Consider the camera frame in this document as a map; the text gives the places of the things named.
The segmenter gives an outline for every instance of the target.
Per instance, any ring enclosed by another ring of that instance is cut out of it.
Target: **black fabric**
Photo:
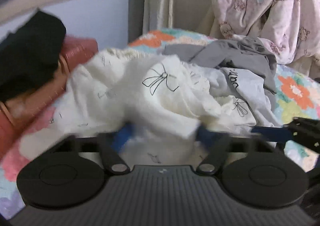
[[[38,11],[0,44],[0,101],[38,89],[58,68],[66,28],[57,17]]]

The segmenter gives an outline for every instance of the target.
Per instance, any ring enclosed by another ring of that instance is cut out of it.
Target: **floral bedspread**
[[[158,53],[166,44],[207,45],[214,39],[205,35],[179,30],[163,29],[152,31],[129,44],[136,50],[146,53]],[[278,65],[275,82],[277,87],[275,114],[283,124],[291,122],[293,117],[311,119],[320,118],[320,84],[289,67]],[[47,108],[37,120],[24,132],[31,134],[47,128],[52,122],[55,106],[59,99]],[[7,219],[12,218],[24,203],[17,190],[16,178],[19,171],[30,162],[19,153],[18,140],[0,163],[0,213]],[[295,142],[286,144],[285,153],[304,170],[311,170],[318,155]]]

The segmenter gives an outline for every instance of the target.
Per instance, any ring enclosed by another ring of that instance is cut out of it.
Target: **white logo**
[[[167,171],[168,171],[168,170],[166,170],[166,169],[161,169],[161,170],[159,170],[159,173],[164,174],[164,173],[167,173]]]

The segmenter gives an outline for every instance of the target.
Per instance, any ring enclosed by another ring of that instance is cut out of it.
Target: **orange flower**
[[[175,39],[174,36],[162,33],[159,30],[151,31],[145,35],[142,35],[139,39],[129,44],[129,47],[136,47],[146,45],[150,48],[158,48],[161,46],[162,41],[170,41]]]
[[[278,78],[283,84],[281,91],[284,92],[287,97],[294,99],[301,109],[306,110],[308,107],[314,107],[309,98],[310,92],[305,87],[297,84],[291,77],[284,78],[279,75]]]

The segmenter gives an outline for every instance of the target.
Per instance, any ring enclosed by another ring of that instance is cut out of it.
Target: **pink plush garment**
[[[314,56],[320,66],[320,0],[212,0],[212,5],[211,36],[259,37],[278,64]]]

